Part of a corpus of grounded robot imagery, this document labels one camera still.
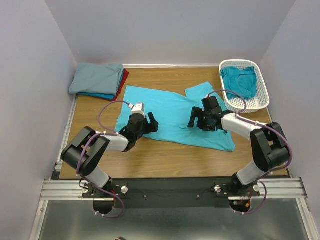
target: screw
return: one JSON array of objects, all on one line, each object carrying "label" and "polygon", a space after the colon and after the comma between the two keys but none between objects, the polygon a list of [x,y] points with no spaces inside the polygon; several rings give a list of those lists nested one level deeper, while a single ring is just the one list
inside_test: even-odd
[{"label": "screw", "polygon": [[220,193],[221,192],[221,187],[219,187],[218,185],[214,187],[214,191],[216,193]]}]

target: wooden tabletop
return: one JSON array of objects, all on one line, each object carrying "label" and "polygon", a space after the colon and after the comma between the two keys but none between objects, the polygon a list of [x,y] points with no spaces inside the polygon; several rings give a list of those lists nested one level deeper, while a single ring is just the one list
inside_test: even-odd
[{"label": "wooden tabletop", "polygon": [[[123,100],[127,85],[175,92],[185,96],[185,89],[204,82],[221,89],[219,69],[214,68],[132,68],[118,100]],[[70,135],[70,142],[79,131],[89,126],[103,132],[98,124],[98,114],[108,102],[89,96],[79,96]],[[114,128],[122,104],[108,107],[101,117],[107,127]],[[267,109],[242,116],[261,123],[270,123]],[[129,152],[106,152],[99,166],[112,178],[174,178],[174,177],[218,177],[231,176],[244,168],[252,160],[251,143],[232,133],[234,152],[188,146],[173,142],[141,138]],[[275,175],[287,175],[280,170]],[[76,171],[65,162],[61,179],[76,178]]]}]

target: laundry basket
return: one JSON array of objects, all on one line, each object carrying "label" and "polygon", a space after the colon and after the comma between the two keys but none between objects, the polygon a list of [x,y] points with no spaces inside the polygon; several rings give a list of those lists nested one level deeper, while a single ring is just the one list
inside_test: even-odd
[{"label": "laundry basket", "polygon": [[[245,69],[248,67],[254,67],[254,72],[256,74],[256,95],[254,98],[250,98],[246,101],[246,110],[243,113],[254,113],[260,109],[264,109],[269,105],[270,98],[268,95],[268,91],[266,88],[266,84],[264,78],[262,77],[261,71],[257,64],[253,61],[248,60],[225,60],[219,65],[219,72],[227,67],[236,67],[238,69]],[[225,89],[224,79],[220,76],[222,89]],[[245,108],[244,102],[239,97],[234,97],[232,99],[227,98],[227,93],[224,91],[223,93],[224,103],[228,110],[233,112],[238,112],[241,109]]]}]

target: gray wall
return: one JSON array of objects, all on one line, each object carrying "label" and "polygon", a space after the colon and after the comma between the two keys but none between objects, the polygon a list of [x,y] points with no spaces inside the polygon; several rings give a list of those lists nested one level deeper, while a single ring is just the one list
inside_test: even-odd
[{"label": "gray wall", "polygon": [[43,0],[0,1],[0,239],[27,240],[71,108],[75,59]]},{"label": "gray wall", "polygon": [[46,0],[78,62],[260,62],[295,0]]},{"label": "gray wall", "polygon": [[302,177],[307,203],[320,229],[320,1],[297,0],[260,67],[269,110],[293,147],[289,170]]}]

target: metal extrusion frame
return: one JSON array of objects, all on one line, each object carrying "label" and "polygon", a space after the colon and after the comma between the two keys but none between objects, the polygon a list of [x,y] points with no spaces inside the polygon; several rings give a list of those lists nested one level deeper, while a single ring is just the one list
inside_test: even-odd
[{"label": "metal extrusion frame", "polygon": [[[78,97],[76,96],[72,102],[69,119],[56,160],[55,171],[57,172],[60,172],[62,168],[63,162],[61,161],[60,156],[68,142],[77,101]],[[302,180],[300,178],[266,178],[263,179],[262,182],[265,183],[267,188],[267,199],[296,199],[309,240],[320,240],[317,228],[305,200],[307,194]],[[253,199],[262,199],[264,197],[264,187],[261,183],[258,183],[258,185],[260,187],[261,196],[252,197]],[[112,198],[83,198],[82,194],[82,188],[79,186],[78,180],[44,181],[29,240],[39,240],[49,201],[113,201]],[[229,197],[229,200],[237,199],[239,198]]]}]

